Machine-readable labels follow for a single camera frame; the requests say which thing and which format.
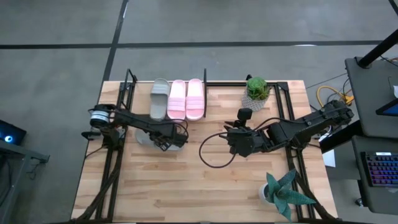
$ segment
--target plant pot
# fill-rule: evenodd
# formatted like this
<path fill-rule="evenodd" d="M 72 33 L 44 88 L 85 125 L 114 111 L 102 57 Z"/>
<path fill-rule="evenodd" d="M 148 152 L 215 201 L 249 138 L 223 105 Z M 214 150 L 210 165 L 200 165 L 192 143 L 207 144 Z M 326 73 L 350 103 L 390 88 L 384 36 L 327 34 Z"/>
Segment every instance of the plant pot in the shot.
<path fill-rule="evenodd" d="M 248 91 L 244 90 L 244 95 L 242 98 L 242 107 L 250 108 L 253 110 L 253 112 L 259 111 L 259 110 L 263 109 L 268 97 L 269 97 L 269 94 L 268 94 L 267 98 L 265 98 L 264 100 L 254 100 L 248 96 Z"/>
<path fill-rule="evenodd" d="M 260 197 L 260 201 L 264 204 L 270 204 L 269 201 L 267 201 L 266 199 L 266 195 L 268 193 L 268 183 L 263 184 L 260 189 L 259 189 L 259 197 Z"/>

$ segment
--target potted plant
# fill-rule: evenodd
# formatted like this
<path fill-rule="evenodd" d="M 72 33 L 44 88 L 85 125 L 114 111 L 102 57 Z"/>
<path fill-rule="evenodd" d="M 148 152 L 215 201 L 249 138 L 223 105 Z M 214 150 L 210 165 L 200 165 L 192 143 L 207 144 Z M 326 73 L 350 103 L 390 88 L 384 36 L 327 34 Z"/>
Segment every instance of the potted plant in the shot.
<path fill-rule="evenodd" d="M 268 99 L 269 90 L 270 88 L 263 78 L 250 78 L 246 84 L 246 89 L 242 98 L 243 108 L 250 108 L 253 111 L 261 110 Z"/>
<path fill-rule="evenodd" d="M 284 175 L 280 180 L 276 181 L 274 176 L 267 173 L 267 183 L 259 189 L 259 196 L 263 202 L 274 203 L 278 212 L 292 222 L 290 216 L 291 211 L 288 203 L 294 205 L 306 205 L 315 203 L 314 200 L 291 190 L 292 181 L 296 175 L 293 169 Z"/>

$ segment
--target pink slipper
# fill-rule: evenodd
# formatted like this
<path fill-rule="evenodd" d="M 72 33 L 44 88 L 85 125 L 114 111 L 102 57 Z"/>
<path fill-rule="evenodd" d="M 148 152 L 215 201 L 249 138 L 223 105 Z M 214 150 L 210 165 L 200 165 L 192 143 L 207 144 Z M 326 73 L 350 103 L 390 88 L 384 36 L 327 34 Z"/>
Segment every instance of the pink slipper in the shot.
<path fill-rule="evenodd" d="M 182 80 L 175 80 L 172 84 L 167 103 L 167 116 L 170 119 L 185 119 L 185 82 Z"/>
<path fill-rule="evenodd" d="M 187 118 L 191 121 L 197 121 L 203 117 L 204 113 L 203 85 L 200 79 L 194 78 L 188 82 Z"/>

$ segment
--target blue light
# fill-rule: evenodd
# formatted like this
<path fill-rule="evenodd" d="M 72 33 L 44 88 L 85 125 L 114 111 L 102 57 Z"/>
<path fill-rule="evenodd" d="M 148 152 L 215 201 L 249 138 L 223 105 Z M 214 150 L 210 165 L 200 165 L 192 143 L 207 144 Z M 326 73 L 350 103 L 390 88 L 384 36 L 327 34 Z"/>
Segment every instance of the blue light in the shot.
<path fill-rule="evenodd" d="M 6 137 L 4 138 L 4 140 L 5 140 L 6 142 L 12 142 L 12 137 L 11 137 L 11 136 L 6 136 Z"/>

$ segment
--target computer monitor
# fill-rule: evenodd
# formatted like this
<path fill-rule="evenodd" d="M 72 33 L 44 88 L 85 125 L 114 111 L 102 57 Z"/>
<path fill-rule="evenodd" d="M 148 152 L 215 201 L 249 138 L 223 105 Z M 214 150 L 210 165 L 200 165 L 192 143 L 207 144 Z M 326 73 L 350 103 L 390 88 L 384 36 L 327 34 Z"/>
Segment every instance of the computer monitor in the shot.
<path fill-rule="evenodd" d="M 377 109 L 376 114 L 384 116 L 398 116 L 398 99 L 394 99 L 390 103 Z"/>

